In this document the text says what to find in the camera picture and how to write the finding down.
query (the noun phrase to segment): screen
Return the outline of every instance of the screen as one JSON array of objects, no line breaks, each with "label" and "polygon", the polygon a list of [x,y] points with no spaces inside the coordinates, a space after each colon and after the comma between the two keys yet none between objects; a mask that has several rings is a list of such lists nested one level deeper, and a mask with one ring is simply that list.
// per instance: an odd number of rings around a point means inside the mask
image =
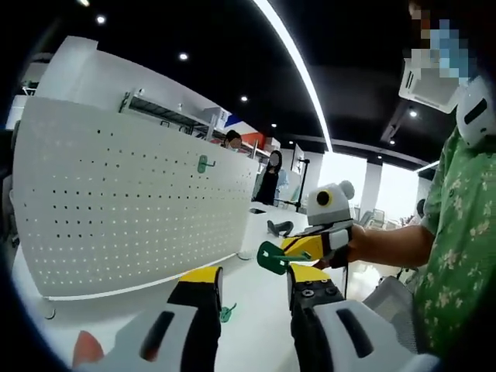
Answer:
[{"label": "screen", "polygon": [[298,160],[305,159],[305,153],[303,152],[303,150],[301,150],[298,144],[295,144],[294,148],[295,149],[293,151],[293,163],[291,164],[291,170],[294,171],[296,174],[301,174],[304,164]]}]

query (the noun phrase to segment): green floral shirt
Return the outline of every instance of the green floral shirt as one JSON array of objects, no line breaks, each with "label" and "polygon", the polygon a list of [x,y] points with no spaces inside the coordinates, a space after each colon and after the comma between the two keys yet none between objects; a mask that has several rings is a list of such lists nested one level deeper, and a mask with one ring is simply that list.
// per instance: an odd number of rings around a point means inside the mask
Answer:
[{"label": "green floral shirt", "polygon": [[496,154],[468,149],[455,129],[425,202],[422,225],[436,238],[415,292],[432,352],[441,357],[496,267],[494,204]]}]

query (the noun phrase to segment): ceiling light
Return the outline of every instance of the ceiling light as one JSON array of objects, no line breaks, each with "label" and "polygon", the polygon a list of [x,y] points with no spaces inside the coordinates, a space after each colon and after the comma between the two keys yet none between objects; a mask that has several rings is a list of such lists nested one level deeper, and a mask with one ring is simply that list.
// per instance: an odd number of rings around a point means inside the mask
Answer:
[{"label": "ceiling light", "polygon": [[422,172],[423,170],[425,171],[426,169],[429,169],[429,168],[435,167],[437,164],[439,164],[439,160],[435,161],[434,163],[427,164],[425,167],[422,167],[422,168],[420,168],[420,169],[416,170],[415,172],[416,172],[416,173],[420,173],[420,172]]},{"label": "ceiling light", "polygon": [[307,88],[308,95],[312,100],[313,106],[315,108],[315,112],[317,113],[317,118],[319,119],[320,126],[322,128],[322,134],[324,135],[325,143],[327,144],[327,150],[332,152],[331,145],[331,137],[329,135],[329,128],[327,127],[326,118],[324,116],[324,112],[322,110],[322,106],[319,102],[319,97],[317,96],[317,91],[313,86],[312,79],[310,78],[310,74],[308,73],[307,67],[305,66],[305,62],[301,57],[298,48],[294,40],[291,38],[288,30],[284,26],[281,18],[275,12],[274,8],[270,5],[268,0],[253,0],[253,2],[258,6],[260,11],[263,13],[265,18],[269,21],[269,23],[274,27],[274,30],[281,38],[282,43],[286,47],[291,59],[294,62],[294,65],[298,69],[298,72],[301,75],[301,79],[305,83],[305,87]]},{"label": "ceiling light", "polygon": [[105,23],[107,19],[103,16],[103,15],[100,15],[98,17],[96,17],[96,22],[97,24],[99,25],[103,25]]}]

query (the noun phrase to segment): woman with dark hair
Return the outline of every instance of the woman with dark hair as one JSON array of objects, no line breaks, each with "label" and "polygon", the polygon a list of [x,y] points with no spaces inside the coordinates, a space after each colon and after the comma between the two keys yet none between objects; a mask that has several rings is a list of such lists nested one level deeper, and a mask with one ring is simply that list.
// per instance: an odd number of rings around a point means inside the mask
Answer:
[{"label": "woman with dark hair", "polygon": [[269,157],[269,164],[260,176],[257,177],[254,201],[274,205],[274,199],[279,198],[281,189],[288,185],[288,175],[282,169],[282,154],[277,150],[272,151]]},{"label": "woman with dark hair", "polygon": [[236,153],[241,147],[241,135],[237,131],[231,129],[227,132],[226,137],[220,146]]}]

